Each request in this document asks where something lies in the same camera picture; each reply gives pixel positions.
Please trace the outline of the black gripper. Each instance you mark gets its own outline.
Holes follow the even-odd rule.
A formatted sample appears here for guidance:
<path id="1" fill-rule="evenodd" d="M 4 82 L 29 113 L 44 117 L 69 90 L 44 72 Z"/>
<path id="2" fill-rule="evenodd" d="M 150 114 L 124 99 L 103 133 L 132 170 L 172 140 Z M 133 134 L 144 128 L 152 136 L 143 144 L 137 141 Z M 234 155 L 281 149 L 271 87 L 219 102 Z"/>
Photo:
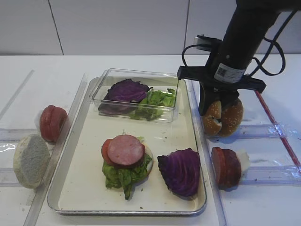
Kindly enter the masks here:
<path id="1" fill-rule="evenodd" d="M 265 82 L 245 75 L 245 69 L 235 69 L 223 63 L 219 63 L 214 69 L 213 61 L 218 55 L 219 46 L 209 52 L 210 55 L 205 66 L 188 66 L 185 61 L 185 53 L 188 49 L 196 47 L 197 45 L 192 44 L 182 51 L 184 65 L 179 67 L 177 77 L 179 80 L 188 79 L 200 82 L 198 111 L 201 116 L 206 114 L 209 106 L 215 101 L 222 102 L 222 111 L 237 105 L 238 89 L 254 90 L 259 93 L 265 90 Z"/>

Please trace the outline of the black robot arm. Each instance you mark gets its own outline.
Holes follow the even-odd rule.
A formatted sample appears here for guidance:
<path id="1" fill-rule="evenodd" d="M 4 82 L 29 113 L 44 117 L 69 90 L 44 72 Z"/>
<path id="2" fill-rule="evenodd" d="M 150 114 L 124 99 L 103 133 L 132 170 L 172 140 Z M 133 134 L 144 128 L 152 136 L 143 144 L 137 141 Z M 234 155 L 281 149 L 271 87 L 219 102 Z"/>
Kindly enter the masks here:
<path id="1" fill-rule="evenodd" d="M 237 7 L 228 25 L 224 38 L 210 38 L 204 35 L 195 37 L 190 48 L 210 53 L 205 66 L 180 66 L 178 79 L 198 81 L 200 103 L 198 111 L 204 116 L 209 106 L 220 101 L 222 109 L 238 101 L 240 89 L 262 93 L 264 81 L 253 78 L 261 70 L 273 76 L 263 64 L 276 48 L 282 59 L 283 72 L 286 66 L 282 48 L 277 43 L 283 29 L 301 9 L 299 0 L 238 0 Z"/>

